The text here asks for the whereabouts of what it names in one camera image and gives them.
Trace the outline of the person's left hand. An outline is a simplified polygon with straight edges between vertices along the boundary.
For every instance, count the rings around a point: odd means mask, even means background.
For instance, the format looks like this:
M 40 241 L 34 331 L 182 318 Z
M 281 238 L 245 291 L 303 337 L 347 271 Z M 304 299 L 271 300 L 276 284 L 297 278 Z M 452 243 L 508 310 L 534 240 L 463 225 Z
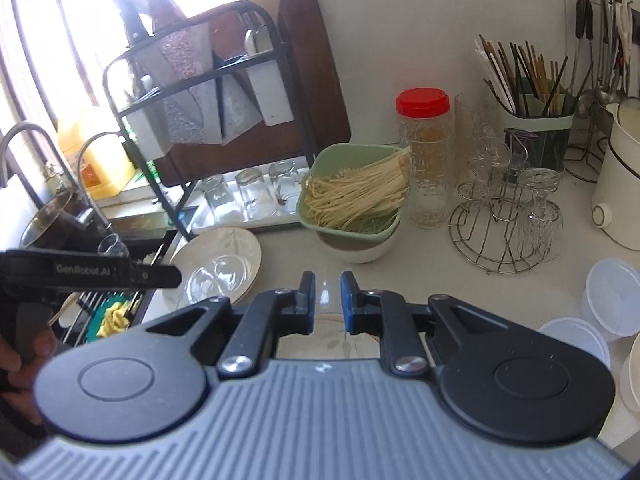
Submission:
M 56 348 L 58 341 L 49 326 L 34 337 L 34 358 L 28 363 L 24 363 L 18 353 L 1 339 L 1 368 L 8 373 L 9 384 L 13 388 L 12 391 L 2 393 L 1 397 L 12 410 L 37 426 L 42 424 L 42 419 L 36 408 L 32 389 L 37 374 L 54 356 Z

